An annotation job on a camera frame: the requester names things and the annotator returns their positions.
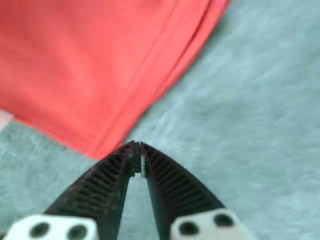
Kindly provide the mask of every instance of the ridged grip texture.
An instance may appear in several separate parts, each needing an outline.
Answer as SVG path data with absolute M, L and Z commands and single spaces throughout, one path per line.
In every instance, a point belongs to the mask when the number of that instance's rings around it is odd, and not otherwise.
M 109 154 L 75 181 L 45 214 L 92 218 L 100 239 L 117 239 L 130 176 L 134 142 Z
M 161 240 L 169 240 L 177 217 L 224 208 L 198 179 L 170 157 L 141 143 L 154 216 Z

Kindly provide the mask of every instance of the fabric fold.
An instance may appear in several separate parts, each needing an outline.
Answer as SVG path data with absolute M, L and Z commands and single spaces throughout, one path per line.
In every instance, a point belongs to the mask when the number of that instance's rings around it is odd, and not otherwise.
M 228 3 L 7 1 L 0 109 L 102 158 L 190 66 Z

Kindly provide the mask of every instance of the floor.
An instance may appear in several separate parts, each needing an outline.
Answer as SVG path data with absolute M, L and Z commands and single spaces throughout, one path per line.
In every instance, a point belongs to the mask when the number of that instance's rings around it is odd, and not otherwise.
M 234 0 L 196 63 L 127 138 L 185 166 L 260 240 L 320 239 L 319 7 Z M 41 213 L 94 163 L 11 122 L 0 134 L 0 230 Z M 137 177 L 118 239 L 158 239 Z

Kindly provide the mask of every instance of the red fabric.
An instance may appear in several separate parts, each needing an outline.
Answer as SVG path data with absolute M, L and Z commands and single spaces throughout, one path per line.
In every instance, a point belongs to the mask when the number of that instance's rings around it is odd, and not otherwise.
M 229 0 L 8 0 L 0 109 L 94 158 L 187 69 Z

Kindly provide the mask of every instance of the white plastic part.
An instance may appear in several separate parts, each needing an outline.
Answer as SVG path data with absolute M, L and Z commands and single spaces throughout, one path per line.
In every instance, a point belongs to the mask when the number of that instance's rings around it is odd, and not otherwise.
M 216 216 L 228 216 L 233 224 L 231 226 L 218 226 Z M 182 234 L 181 226 L 192 223 L 197 228 L 195 234 Z M 240 224 L 237 216 L 230 210 L 219 208 L 189 216 L 178 217 L 170 229 L 170 240 L 257 240 L 246 226 Z
M 42 236 L 32 236 L 32 231 L 39 224 L 48 224 L 46 233 Z M 82 238 L 68 237 L 70 230 L 75 226 L 85 227 L 86 233 Z M 32 215 L 17 221 L 11 226 L 4 240 L 99 240 L 96 222 L 90 218 Z
M 0 132 L 8 125 L 13 117 L 11 113 L 0 109 Z

